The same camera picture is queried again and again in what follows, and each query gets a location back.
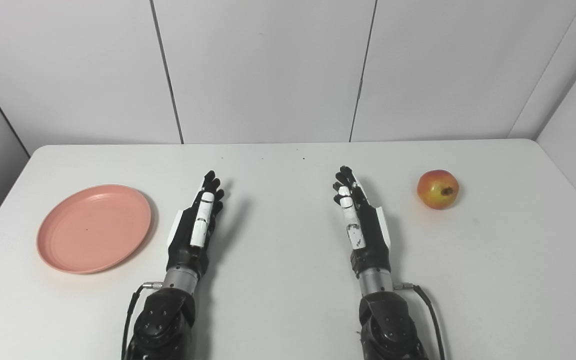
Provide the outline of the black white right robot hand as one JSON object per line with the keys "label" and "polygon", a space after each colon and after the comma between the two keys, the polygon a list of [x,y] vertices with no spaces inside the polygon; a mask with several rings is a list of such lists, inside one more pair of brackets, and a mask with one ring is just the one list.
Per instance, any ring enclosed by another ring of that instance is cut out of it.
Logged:
{"label": "black white right robot hand", "polygon": [[357,278],[368,269],[390,272],[390,234],[382,207],[370,204],[349,166],[335,174],[334,202],[342,209],[352,253],[350,266]]}

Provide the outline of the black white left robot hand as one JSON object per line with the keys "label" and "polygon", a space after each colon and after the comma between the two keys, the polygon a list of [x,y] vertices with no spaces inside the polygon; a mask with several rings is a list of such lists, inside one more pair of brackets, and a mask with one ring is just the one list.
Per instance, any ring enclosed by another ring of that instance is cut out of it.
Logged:
{"label": "black white left robot hand", "polygon": [[201,279],[208,269],[208,246],[224,205],[225,191],[214,170],[205,174],[192,205],[181,212],[167,248],[166,269],[186,268]]}

